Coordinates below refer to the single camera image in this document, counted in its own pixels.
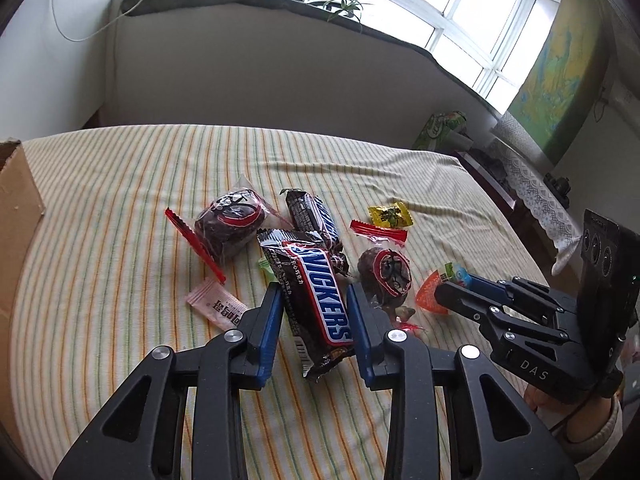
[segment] cardboard box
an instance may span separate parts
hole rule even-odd
[[[44,204],[19,140],[0,142],[0,422],[24,452],[9,382],[9,344],[15,295]]]

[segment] silver bolt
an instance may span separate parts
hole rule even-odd
[[[229,343],[236,343],[240,341],[243,337],[244,335],[239,330],[233,329],[233,330],[227,330],[225,332],[225,341]]]
[[[467,359],[478,359],[480,351],[473,345],[465,345],[460,349],[460,353]]]
[[[404,330],[389,330],[389,332],[386,333],[386,336],[391,339],[391,341],[401,343],[406,339],[406,332]]]
[[[171,349],[168,346],[156,346],[151,351],[151,357],[153,359],[158,359],[160,361],[165,357],[169,357],[170,353],[171,353]]]

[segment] wrist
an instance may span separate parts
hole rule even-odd
[[[566,439],[574,444],[589,440],[604,428],[611,416],[612,399],[593,397],[566,424]]]

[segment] window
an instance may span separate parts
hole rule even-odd
[[[524,83],[558,10],[553,0],[360,2],[363,25],[429,50],[500,113]]]

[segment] painting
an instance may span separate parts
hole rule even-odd
[[[600,0],[561,0],[538,59],[509,107],[558,163],[598,97],[609,62]]]

